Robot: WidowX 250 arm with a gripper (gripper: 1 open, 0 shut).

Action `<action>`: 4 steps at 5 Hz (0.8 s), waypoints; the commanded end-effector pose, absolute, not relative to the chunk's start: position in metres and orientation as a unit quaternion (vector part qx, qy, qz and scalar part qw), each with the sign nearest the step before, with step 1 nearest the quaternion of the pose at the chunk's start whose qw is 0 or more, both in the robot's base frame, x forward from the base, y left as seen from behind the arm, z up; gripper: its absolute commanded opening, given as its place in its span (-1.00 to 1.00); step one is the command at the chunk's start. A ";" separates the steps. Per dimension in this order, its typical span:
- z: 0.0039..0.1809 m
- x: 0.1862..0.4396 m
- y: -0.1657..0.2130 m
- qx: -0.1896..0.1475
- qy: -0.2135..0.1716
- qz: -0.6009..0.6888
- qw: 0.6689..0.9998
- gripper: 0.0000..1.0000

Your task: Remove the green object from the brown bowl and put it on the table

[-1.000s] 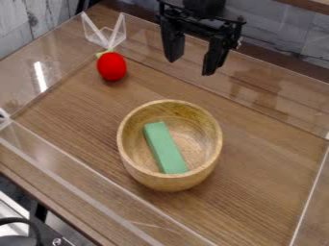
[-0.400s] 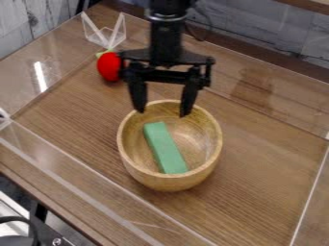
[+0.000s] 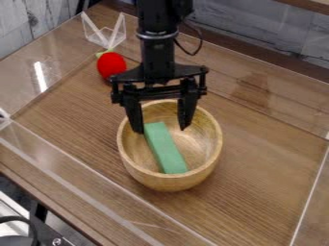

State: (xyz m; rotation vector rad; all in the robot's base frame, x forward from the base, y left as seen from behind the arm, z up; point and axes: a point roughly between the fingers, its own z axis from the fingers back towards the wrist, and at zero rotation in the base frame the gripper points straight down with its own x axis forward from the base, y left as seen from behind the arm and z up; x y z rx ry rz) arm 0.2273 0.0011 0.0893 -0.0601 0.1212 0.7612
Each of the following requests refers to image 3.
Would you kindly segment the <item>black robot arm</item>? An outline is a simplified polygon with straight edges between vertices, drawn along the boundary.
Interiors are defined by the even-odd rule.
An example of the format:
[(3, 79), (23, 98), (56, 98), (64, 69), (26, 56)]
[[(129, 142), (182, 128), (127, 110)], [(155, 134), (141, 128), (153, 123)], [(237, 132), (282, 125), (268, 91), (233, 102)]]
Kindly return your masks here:
[(193, 13), (193, 0), (137, 0), (141, 40), (141, 64), (109, 78), (111, 99), (125, 107), (133, 131), (145, 132), (142, 101), (178, 99), (178, 120), (185, 130), (193, 121), (198, 100), (208, 94), (206, 66), (175, 63), (175, 46), (194, 56), (202, 48), (187, 52), (179, 42), (179, 24)]

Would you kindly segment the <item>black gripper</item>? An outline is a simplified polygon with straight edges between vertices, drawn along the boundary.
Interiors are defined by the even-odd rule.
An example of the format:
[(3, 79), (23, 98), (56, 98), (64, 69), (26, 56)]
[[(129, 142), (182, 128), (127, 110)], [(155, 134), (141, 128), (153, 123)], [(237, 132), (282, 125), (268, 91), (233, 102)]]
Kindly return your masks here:
[(175, 46), (192, 55), (178, 42), (179, 31), (138, 33), (142, 44), (141, 64), (110, 77), (111, 99), (125, 107), (133, 131), (145, 132), (141, 101), (178, 98), (178, 119), (185, 130), (193, 121), (198, 99), (208, 93), (209, 68), (175, 62)]

